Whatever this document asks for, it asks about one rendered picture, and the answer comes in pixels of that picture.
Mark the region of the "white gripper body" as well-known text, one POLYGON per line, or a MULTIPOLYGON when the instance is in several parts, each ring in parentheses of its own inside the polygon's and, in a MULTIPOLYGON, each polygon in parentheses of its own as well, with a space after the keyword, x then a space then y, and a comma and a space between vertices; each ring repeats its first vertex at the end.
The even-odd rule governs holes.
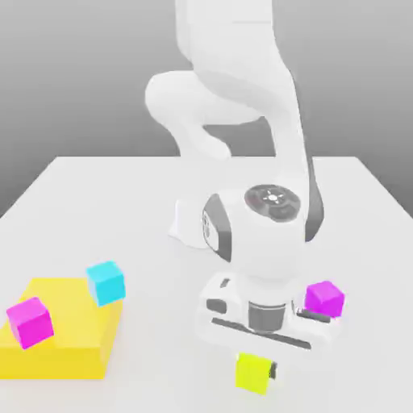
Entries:
POLYGON ((283 328, 258 334, 243 325, 206 316, 197 321, 197 333, 205 341, 241 353, 256 355, 304 355, 323 353, 340 334, 340 321, 328 323, 288 314, 283 328))

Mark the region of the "small cyan cube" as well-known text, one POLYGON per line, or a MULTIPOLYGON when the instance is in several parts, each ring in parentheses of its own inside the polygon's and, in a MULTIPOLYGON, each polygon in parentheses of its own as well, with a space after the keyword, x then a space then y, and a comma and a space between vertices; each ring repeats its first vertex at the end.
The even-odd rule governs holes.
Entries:
POLYGON ((98 307, 103 307, 126 297, 123 272, 113 261, 106 261, 88 267, 86 278, 89 292, 98 307))

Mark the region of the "small purple cube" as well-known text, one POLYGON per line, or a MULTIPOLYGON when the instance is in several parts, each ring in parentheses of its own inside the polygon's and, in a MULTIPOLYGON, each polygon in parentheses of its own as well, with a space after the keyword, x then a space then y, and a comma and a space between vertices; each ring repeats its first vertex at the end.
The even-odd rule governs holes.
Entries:
POLYGON ((341 317, 345 294, 330 281, 318 282, 307 287, 304 307, 308 311, 341 317))

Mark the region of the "large yellow box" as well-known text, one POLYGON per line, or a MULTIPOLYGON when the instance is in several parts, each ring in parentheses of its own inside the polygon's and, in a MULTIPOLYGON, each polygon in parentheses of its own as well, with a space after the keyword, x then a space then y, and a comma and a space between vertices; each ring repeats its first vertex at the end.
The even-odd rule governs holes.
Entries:
POLYGON ((99 307, 84 278, 33 278, 20 300, 37 297, 54 335, 23 349, 9 321, 0 327, 0 379, 103 379, 123 302, 99 307))

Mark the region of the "small magenta cube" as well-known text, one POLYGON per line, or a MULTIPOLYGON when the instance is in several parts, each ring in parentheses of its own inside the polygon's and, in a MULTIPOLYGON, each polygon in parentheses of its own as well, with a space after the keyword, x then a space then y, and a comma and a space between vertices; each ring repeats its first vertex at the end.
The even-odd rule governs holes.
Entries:
POLYGON ((13 336, 23 350, 54 336, 48 308, 38 297, 15 304, 6 310, 6 315, 13 336))

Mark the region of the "small lime cube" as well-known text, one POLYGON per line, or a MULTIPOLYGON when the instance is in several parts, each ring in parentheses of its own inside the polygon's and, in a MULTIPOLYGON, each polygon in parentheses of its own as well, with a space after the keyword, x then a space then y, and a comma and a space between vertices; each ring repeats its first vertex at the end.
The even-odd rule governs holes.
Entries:
POLYGON ((266 395, 272 361, 249 353, 239 353, 236 359, 235 385, 255 394, 266 395))

